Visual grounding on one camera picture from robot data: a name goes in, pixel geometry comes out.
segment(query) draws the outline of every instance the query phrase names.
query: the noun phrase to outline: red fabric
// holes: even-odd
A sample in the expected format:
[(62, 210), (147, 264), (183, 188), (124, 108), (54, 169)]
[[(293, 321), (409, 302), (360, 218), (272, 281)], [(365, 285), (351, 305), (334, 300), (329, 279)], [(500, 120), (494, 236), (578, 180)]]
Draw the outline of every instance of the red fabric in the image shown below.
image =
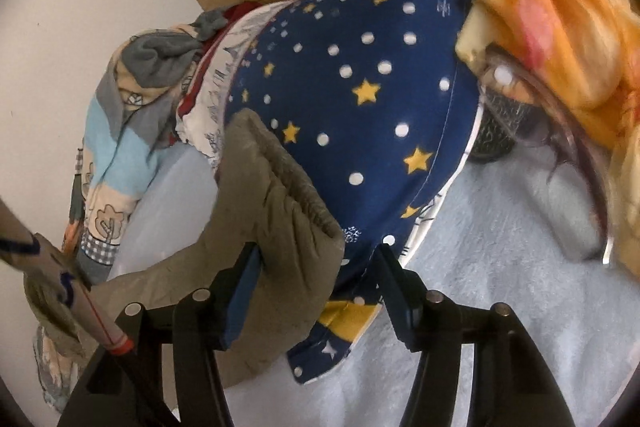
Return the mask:
[(180, 116), (180, 118), (182, 118), (185, 114), (189, 114), (196, 103), (196, 97), (200, 92), (200, 87), (202, 87), (202, 79), (204, 78), (204, 73), (207, 71), (207, 68), (209, 68), (211, 57), (213, 56), (213, 53), (209, 53), (209, 51), (212, 48), (218, 47), (220, 41), (229, 32), (231, 26), (233, 26), (238, 20), (247, 15), (249, 12), (255, 10), (256, 8), (259, 8), (260, 6), (262, 6), (262, 4), (259, 2), (247, 1), (232, 6), (225, 11), (224, 16), (228, 23), (224, 28), (218, 31), (213, 38), (205, 42), (204, 55), (202, 60), (200, 61), (200, 64), (198, 65), (196, 77), (193, 79), (193, 84), (178, 106), (178, 116)]

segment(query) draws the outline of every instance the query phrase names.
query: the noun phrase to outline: orange floral fabric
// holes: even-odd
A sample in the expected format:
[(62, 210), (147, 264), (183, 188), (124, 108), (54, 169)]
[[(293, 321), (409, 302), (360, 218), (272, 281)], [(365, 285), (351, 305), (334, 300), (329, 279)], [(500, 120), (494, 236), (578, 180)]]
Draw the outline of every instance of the orange floral fabric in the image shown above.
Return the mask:
[(475, 0), (456, 52), (478, 72), (491, 41), (544, 78), (612, 151), (616, 252), (640, 277), (640, 18), (629, 0)]

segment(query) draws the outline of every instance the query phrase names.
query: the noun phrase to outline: red stripe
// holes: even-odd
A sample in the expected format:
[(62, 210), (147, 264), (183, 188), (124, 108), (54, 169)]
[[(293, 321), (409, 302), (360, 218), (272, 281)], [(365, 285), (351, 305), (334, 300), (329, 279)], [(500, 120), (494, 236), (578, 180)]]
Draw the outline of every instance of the red stripe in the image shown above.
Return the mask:
[(104, 333), (104, 336), (107, 337), (107, 339), (109, 340), (110, 344), (113, 344), (113, 339), (109, 336), (109, 331), (107, 331), (107, 328), (104, 327), (104, 324), (102, 323), (100, 315), (95, 310), (93, 301), (91, 300), (91, 298), (87, 294), (86, 290), (84, 289), (84, 286), (82, 286), (81, 284), (79, 286), (80, 286), (80, 290), (84, 294), (84, 298), (86, 299), (86, 301), (89, 303), (89, 306), (91, 307), (91, 311), (94, 312), (94, 316), (95, 316), (96, 320), (98, 321), (98, 324), (100, 324), (100, 327), (102, 328), (102, 333)]
[(205, 42), (203, 46), (204, 56), (198, 65), (198, 71), (196, 73), (196, 77), (193, 80), (191, 89), (184, 96), (184, 98), (180, 102), (180, 105), (178, 106), (177, 112), (180, 118), (184, 117), (185, 114), (189, 114), (191, 112), (191, 109), (193, 109), (193, 106), (196, 105), (196, 97), (200, 92), (200, 88), (202, 87), (204, 74), (209, 68), (211, 59), (213, 58), (215, 50), (220, 44), (220, 41), (226, 36), (226, 34), (238, 20), (247, 15), (249, 12), (255, 10), (256, 8), (259, 8), (260, 6), (262, 6), (262, 4), (260, 4), (259, 2), (247, 1), (232, 6), (225, 11), (224, 16), (228, 22), (224, 28), (216, 33), (215, 37)]

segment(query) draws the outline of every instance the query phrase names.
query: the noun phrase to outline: white wall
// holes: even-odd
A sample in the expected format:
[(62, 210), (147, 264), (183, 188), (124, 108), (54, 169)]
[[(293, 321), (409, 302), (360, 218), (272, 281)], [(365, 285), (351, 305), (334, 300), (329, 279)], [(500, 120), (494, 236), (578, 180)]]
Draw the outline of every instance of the white wall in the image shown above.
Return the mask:
[[(0, 197), (60, 244), (87, 103), (114, 49), (146, 28), (191, 22), (195, 0), (0, 0)], [(42, 400), (22, 277), (0, 263), (0, 375), (36, 427)]]

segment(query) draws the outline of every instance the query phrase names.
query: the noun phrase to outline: navy blue star print fabric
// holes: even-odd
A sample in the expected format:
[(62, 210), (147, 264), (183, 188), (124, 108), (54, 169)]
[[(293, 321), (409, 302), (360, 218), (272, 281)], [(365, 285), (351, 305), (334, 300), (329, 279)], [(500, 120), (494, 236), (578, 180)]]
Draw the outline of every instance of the navy blue star print fabric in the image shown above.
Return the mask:
[(305, 169), (345, 233), (334, 293), (289, 352), (296, 380), (343, 359), (380, 302), (374, 247), (400, 256), (416, 217), (452, 177), (478, 109), (454, 46), (471, 0), (296, 0), (246, 52), (225, 123), (254, 110)]

